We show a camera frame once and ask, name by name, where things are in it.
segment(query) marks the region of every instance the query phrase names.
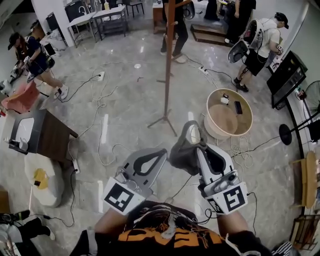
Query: cap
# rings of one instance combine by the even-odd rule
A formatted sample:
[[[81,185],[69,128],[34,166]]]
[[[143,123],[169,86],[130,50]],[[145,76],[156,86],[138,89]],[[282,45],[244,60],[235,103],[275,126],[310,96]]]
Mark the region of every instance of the cap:
[[[284,14],[281,13],[281,12],[277,12],[274,17],[275,17],[278,21],[284,22],[284,27],[285,27],[286,29],[289,29],[288,19],[287,19],[286,15],[284,15]]]
[[[15,45],[17,39],[20,37],[20,34],[18,32],[13,33],[12,35],[10,35],[9,38],[9,45],[8,45],[8,50],[10,50],[12,48],[12,46]]]

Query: round base stand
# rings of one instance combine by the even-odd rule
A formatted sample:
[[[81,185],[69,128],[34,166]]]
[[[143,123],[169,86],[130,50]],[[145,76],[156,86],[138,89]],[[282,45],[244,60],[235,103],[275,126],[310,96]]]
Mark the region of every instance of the round base stand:
[[[290,145],[291,144],[292,135],[291,135],[289,127],[286,124],[281,124],[280,125],[280,127],[279,127],[279,135],[280,135],[280,138],[281,138],[282,142],[285,145]]]

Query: black t-shirt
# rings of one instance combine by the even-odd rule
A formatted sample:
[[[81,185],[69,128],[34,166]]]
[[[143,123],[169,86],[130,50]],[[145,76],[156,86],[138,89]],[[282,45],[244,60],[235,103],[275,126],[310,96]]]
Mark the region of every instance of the black t-shirt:
[[[183,2],[183,0],[175,0],[175,4],[179,4]],[[169,3],[169,0],[162,0],[163,7],[162,7],[162,18],[167,23],[167,17],[166,17],[166,12],[165,12],[165,4]],[[184,9],[182,6],[179,6],[178,8],[175,8],[175,13],[174,13],[174,20],[181,21],[184,19]]]
[[[256,0],[240,0],[239,16],[250,16],[252,9],[256,9]]]
[[[33,37],[29,36],[26,40],[26,51],[27,54],[24,53],[23,49],[16,49],[16,57],[18,61],[24,61],[27,56],[32,57],[35,51],[41,47],[41,44]],[[31,62],[31,66],[29,67],[29,71],[34,76],[41,74],[48,68],[46,56],[41,52],[33,62]]]
[[[176,255],[210,253],[215,256],[237,256],[238,253],[229,242],[242,253],[255,251],[255,255],[259,255],[257,252],[261,256],[272,255],[252,232],[244,231],[231,235],[227,243],[217,233],[195,223],[195,218],[192,212],[185,209],[166,203],[145,201],[130,213],[123,233],[117,238],[85,230],[70,256],[89,255],[92,253],[89,248],[97,249],[97,256],[107,256],[111,252],[149,255],[168,251],[174,251]]]

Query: wooden coat rack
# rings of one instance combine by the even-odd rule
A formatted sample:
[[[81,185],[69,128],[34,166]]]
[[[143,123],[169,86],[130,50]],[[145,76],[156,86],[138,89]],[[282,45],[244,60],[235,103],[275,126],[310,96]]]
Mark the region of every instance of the wooden coat rack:
[[[175,59],[179,58],[182,54],[179,54],[175,57],[172,58],[172,42],[174,39],[174,28],[175,25],[177,24],[177,21],[175,21],[175,10],[177,7],[187,5],[191,2],[191,0],[184,0],[180,3],[176,4],[176,0],[169,0],[169,13],[167,17],[167,33],[164,36],[165,41],[166,41],[166,63],[165,63],[165,81],[163,80],[157,80],[159,83],[164,83],[165,84],[165,95],[164,95],[164,113],[161,118],[158,120],[154,121],[153,123],[149,124],[147,127],[150,128],[151,126],[155,125],[156,123],[160,122],[161,120],[166,121],[170,128],[172,129],[174,136],[177,137],[177,133],[172,126],[168,115],[171,111],[171,109],[168,109],[169,105],[169,90],[170,90],[170,76],[171,76],[171,62],[174,61]]]

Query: tripod base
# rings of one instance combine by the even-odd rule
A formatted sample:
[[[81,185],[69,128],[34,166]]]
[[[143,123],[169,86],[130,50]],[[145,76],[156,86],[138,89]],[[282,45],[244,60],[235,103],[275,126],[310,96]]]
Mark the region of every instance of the tripod base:
[[[280,125],[280,127],[279,127],[279,135],[280,135],[280,138],[281,138],[282,142],[285,145],[290,145],[291,144],[292,135],[291,135],[289,127],[286,124],[281,124]]]
[[[169,109],[167,115],[164,115],[163,117],[161,117],[161,118],[159,118],[158,120],[154,121],[153,123],[149,124],[147,127],[150,128],[151,126],[153,126],[153,125],[155,125],[156,123],[158,123],[158,122],[160,122],[160,121],[163,120],[163,121],[166,121],[166,122],[169,124],[171,130],[172,130],[173,133],[174,133],[174,136],[177,137],[178,135],[177,135],[174,127],[172,126],[170,120],[168,119],[168,115],[169,115],[170,111],[171,111],[171,109]]]

